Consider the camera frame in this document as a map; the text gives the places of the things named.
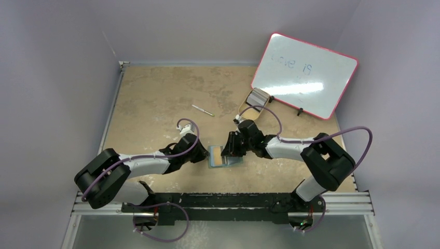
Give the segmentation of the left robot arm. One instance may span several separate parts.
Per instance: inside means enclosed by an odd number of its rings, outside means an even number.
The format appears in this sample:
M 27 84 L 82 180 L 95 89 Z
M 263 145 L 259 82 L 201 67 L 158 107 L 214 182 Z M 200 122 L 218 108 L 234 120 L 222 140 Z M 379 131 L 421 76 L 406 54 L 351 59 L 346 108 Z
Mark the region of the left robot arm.
M 99 209 L 120 195 L 130 178 L 169 174 L 188 162 L 198 163 L 208 157 L 209 152 L 197 136 L 188 133 L 177 143 L 150 154 L 126 155 L 105 149 L 75 175 L 74 182 L 83 194 L 83 201 Z

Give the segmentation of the green card holder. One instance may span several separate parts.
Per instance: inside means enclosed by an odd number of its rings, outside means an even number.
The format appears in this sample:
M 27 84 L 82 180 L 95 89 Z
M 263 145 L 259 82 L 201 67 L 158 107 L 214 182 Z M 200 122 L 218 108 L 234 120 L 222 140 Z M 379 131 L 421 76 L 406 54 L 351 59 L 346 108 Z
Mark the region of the green card holder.
M 208 167 L 210 169 L 235 167 L 243 163 L 242 157 L 222 156 L 223 146 L 209 146 Z

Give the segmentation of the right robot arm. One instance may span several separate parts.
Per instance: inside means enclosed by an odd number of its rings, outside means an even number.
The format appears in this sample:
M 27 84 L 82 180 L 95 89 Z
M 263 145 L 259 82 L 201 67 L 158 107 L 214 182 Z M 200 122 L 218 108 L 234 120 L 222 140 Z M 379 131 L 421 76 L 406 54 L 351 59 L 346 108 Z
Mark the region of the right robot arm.
M 311 176 L 292 192 L 294 209 L 304 211 L 312 199 L 335 191 L 354 169 L 354 159 L 326 133 L 306 140 L 264 135 L 252 120 L 238 124 L 228 135 L 222 156 L 243 157 L 248 151 L 266 159 L 292 159 L 306 164 Z

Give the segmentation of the gold credit card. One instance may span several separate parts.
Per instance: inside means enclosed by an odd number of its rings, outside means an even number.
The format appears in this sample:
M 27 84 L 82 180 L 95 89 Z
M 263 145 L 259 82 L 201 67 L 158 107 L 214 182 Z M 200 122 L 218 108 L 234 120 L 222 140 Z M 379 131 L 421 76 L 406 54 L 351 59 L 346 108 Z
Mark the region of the gold credit card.
M 228 165 L 228 157 L 222 156 L 222 146 L 210 146 L 210 166 L 223 167 Z

